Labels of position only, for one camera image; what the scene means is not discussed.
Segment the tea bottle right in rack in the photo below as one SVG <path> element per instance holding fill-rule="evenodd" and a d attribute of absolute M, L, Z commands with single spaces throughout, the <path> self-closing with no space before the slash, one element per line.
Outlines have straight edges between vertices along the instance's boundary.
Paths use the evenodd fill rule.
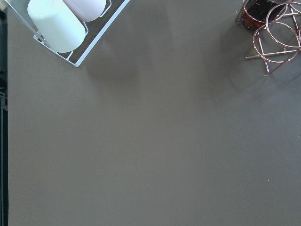
<path fill-rule="evenodd" d="M 251 31 L 257 30 L 260 26 L 265 24 L 266 17 L 270 10 L 282 4 L 275 8 L 269 16 L 269 20 L 277 18 L 285 8 L 283 3 L 285 3 L 285 0 L 246 0 L 240 16 L 242 25 Z"/>

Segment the pink cup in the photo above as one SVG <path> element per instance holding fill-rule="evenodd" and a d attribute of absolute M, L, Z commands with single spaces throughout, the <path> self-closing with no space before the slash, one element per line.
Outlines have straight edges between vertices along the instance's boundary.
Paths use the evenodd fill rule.
<path fill-rule="evenodd" d="M 74 15 L 84 21 L 91 22 L 104 12 L 106 0 L 64 0 Z"/>

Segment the white cup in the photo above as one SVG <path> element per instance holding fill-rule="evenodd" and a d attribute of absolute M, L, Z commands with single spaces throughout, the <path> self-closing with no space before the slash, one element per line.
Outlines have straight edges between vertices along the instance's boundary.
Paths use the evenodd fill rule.
<path fill-rule="evenodd" d="M 27 12 L 55 52 L 71 52 L 85 39 L 84 25 L 62 0 L 31 0 Z"/>

